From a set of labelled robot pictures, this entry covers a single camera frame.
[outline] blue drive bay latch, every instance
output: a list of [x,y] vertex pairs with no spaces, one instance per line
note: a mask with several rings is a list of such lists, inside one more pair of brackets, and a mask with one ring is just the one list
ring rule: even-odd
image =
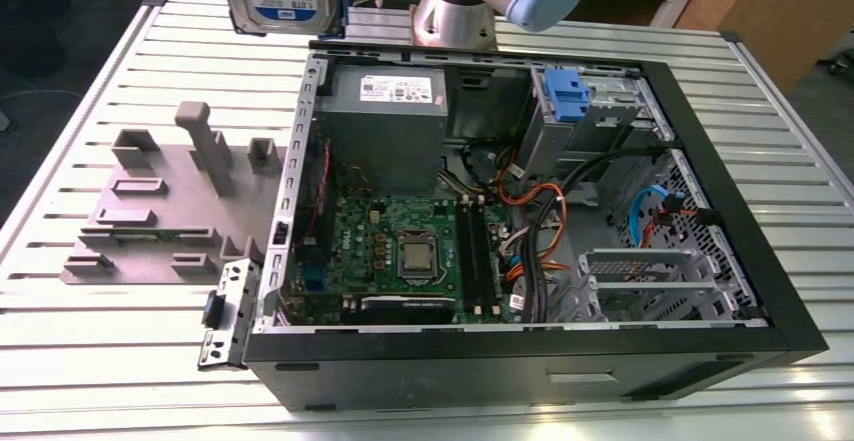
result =
[[545,70],[545,94],[554,107],[554,119],[576,123],[589,108],[589,88],[573,69]]

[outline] motherboard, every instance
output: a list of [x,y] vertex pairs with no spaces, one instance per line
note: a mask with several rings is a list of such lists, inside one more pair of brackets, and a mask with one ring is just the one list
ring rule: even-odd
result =
[[306,325],[374,324],[376,313],[426,324],[510,321],[494,254],[506,232],[506,208],[481,199],[338,198],[329,260],[300,264],[288,317]]

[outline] blue cable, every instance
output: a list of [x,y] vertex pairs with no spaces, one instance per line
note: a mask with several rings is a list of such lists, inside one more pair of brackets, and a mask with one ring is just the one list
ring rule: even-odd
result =
[[647,194],[656,194],[661,198],[665,198],[669,193],[663,186],[655,184],[640,190],[631,202],[631,208],[628,208],[628,237],[631,238],[631,244],[633,244],[635,248],[640,246],[640,227],[637,226],[640,217],[637,213],[640,212],[640,205],[643,204],[643,198]]

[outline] open computer tower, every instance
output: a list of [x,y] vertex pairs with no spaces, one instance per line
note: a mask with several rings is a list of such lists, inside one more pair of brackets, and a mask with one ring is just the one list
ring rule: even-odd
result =
[[294,111],[198,358],[288,409],[673,399],[825,349],[665,64],[313,43]]

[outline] grey plastic block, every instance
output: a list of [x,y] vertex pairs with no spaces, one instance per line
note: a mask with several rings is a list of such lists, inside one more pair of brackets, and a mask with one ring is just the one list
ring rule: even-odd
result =
[[103,231],[99,226],[81,228],[77,239],[89,249],[118,246],[118,239],[107,231]]
[[157,196],[166,193],[167,186],[161,178],[126,178],[115,179],[109,189],[111,189],[111,192],[118,196]]
[[218,274],[218,269],[206,253],[174,253],[169,266],[179,276]]
[[[230,197],[222,198],[205,173],[196,169],[189,156],[192,149],[193,146],[162,145],[157,151],[141,151],[157,178],[167,186],[158,195],[121,194],[121,189],[117,193],[113,189],[117,181],[142,180],[145,183],[149,176],[137,178],[121,166],[113,168],[97,208],[89,216],[89,226],[81,228],[71,252],[71,256],[89,257],[82,261],[69,258],[69,269],[59,276],[65,283],[214,284],[216,273],[222,269],[224,244],[228,244],[224,247],[228,260],[250,257],[260,261],[262,252],[254,240],[262,243],[269,235],[281,176],[278,173],[256,174],[246,156],[250,146],[234,147],[230,149],[234,191]],[[276,158],[284,159],[284,148],[276,149]],[[103,209],[113,214],[150,211],[155,214],[155,225],[98,224],[95,218]],[[175,255],[179,258],[200,254],[206,255],[213,274],[173,268]],[[114,267],[93,262],[93,255],[102,255]]]
[[97,253],[71,255],[65,262],[65,269],[77,276],[107,275],[113,266],[109,258]]
[[258,263],[264,261],[264,253],[261,253],[261,250],[257,248],[257,244],[254,243],[252,236],[246,238],[242,249],[237,249],[230,236],[225,236],[222,239],[222,248],[220,249],[218,257],[225,262],[238,261],[245,258],[249,258],[252,261]]
[[254,174],[278,174],[281,160],[276,151],[276,143],[270,138],[252,138],[245,153]]
[[145,153],[158,151],[159,147],[146,129],[122,129],[110,149],[123,169],[149,170],[150,165]]
[[186,246],[208,246],[217,248],[222,239],[213,228],[185,228],[186,233],[181,233],[177,237]]
[[[225,143],[225,135],[222,134],[222,132],[221,131],[210,131],[210,132],[213,133],[213,141],[216,141],[217,151],[230,153],[230,148],[228,148],[228,144]],[[196,168],[198,168],[198,171],[205,171],[206,168],[204,166],[204,160],[198,156],[198,152],[194,149],[189,150],[189,156],[192,156],[192,162],[196,163]],[[233,168],[234,166],[233,157],[228,155],[228,156],[222,156],[222,159],[225,160],[225,166],[228,166],[228,169]]]
[[150,209],[101,209],[94,216],[97,224],[113,226],[153,226],[157,216]]
[[221,131],[210,131],[213,133],[213,142],[216,143],[216,151],[225,160],[225,166],[228,169],[234,167],[234,160],[230,157],[230,149],[228,149],[228,143],[225,142],[225,135]]
[[222,157],[222,148],[208,125],[209,116],[210,108],[205,103],[184,101],[177,106],[174,124],[189,133],[192,144],[196,147],[197,160],[208,173],[216,193],[220,197],[228,197],[233,194],[233,182],[228,174],[228,162]]

